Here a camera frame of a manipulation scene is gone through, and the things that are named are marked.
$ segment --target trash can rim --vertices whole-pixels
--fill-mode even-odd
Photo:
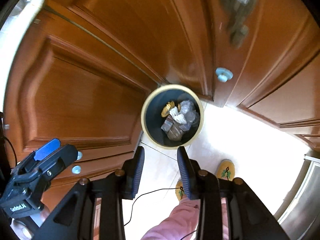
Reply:
[[[162,149],[166,149],[166,150],[175,150],[178,149],[179,146],[175,146],[175,147],[168,147],[165,145],[162,145],[160,143],[158,143],[157,141],[155,141],[149,134],[149,132],[147,131],[147,126],[146,126],[146,112],[147,112],[147,108],[150,104],[150,102],[153,100],[153,98],[155,98],[155,96],[157,96],[158,94],[167,91],[167,90],[172,90],[172,89],[177,89],[177,90],[182,90],[184,92],[187,92],[188,94],[190,94],[196,101],[196,103],[198,104],[199,107],[199,111],[200,111],[200,123],[199,123],[199,127],[198,130],[196,131],[195,135],[186,143],[180,145],[180,146],[187,146],[190,145],[194,139],[196,139],[202,129],[203,126],[203,121],[204,121],[204,110],[203,110],[203,106],[202,103],[200,101],[200,99],[198,98],[198,96],[189,88],[182,86],[182,85],[177,85],[177,84],[170,84],[170,85],[164,85],[161,86],[159,88],[157,88],[156,90],[154,90],[153,92],[151,92],[151,94],[147,97],[146,101],[144,102],[143,106],[142,106],[142,110],[141,110],[141,125],[142,125],[142,130],[143,133],[148,137],[148,139],[155,143],[157,146],[161,147]]]

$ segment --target wire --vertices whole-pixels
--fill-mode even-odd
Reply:
[[[17,166],[17,165],[18,165],[17,155],[16,155],[16,151],[15,151],[14,148],[13,148],[12,143],[10,142],[10,140],[9,140],[6,136],[3,136],[2,138],[5,139],[5,140],[10,144],[11,149],[12,149],[13,154],[14,154],[14,160],[15,160],[16,166]]]
[[[184,236],[183,238],[181,238],[180,240],[182,240],[182,239],[184,239],[184,238],[186,238],[187,236],[190,236],[191,234],[193,234],[194,232],[196,232],[197,230],[195,230],[195,231],[193,231],[193,232],[191,232],[190,234],[187,234],[186,236]]]
[[[143,195],[149,194],[149,193],[153,193],[153,192],[156,192],[156,191],[159,191],[159,190],[163,190],[163,189],[178,189],[178,188],[179,188],[179,187],[175,187],[175,188],[161,188],[161,189],[157,189],[157,190],[154,190],[154,191],[150,191],[150,192],[148,192],[148,193],[144,193],[144,194],[140,195],[139,197],[137,197],[136,200],[135,200],[135,201],[133,202],[133,204],[132,204],[130,220],[129,220],[129,222],[126,223],[124,226],[126,226],[127,224],[130,223],[131,218],[132,218],[133,205],[135,204],[135,202],[136,202],[140,197],[142,197]]]

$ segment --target embroidered slipper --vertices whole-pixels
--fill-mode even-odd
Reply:
[[[231,160],[223,160],[216,172],[219,179],[233,180],[235,177],[235,166]]]
[[[185,195],[186,194],[184,193],[184,190],[183,190],[182,180],[179,180],[177,182],[177,185],[176,185],[176,196],[177,196],[177,199],[180,201],[185,197]]]

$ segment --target tiled floor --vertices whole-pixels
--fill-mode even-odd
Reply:
[[[294,137],[230,108],[203,102],[204,125],[186,151],[202,169],[215,173],[223,159],[230,159],[241,177],[275,213],[291,189],[308,147]],[[174,188],[180,178],[175,150],[163,150],[142,136],[145,164],[137,196],[160,188]],[[124,223],[129,221],[133,201],[123,201]],[[139,240],[168,217],[178,204],[174,190],[142,196],[125,226],[127,240]]]

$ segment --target ribbed blue pad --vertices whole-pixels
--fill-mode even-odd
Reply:
[[[143,164],[144,164],[144,148],[142,148],[140,152],[140,158],[138,160],[136,169],[134,171],[134,177],[133,177],[133,187],[132,187],[132,196],[133,198],[138,193],[142,170],[143,170]]]
[[[189,174],[187,171],[185,160],[182,158],[181,153],[179,151],[177,151],[177,161],[178,161],[178,166],[180,170],[180,176],[183,184],[184,193],[189,199],[191,199]]]
[[[58,149],[60,145],[61,143],[59,139],[52,139],[50,142],[36,150],[36,155],[34,157],[35,161],[42,161],[50,153],[53,153],[56,149]]]

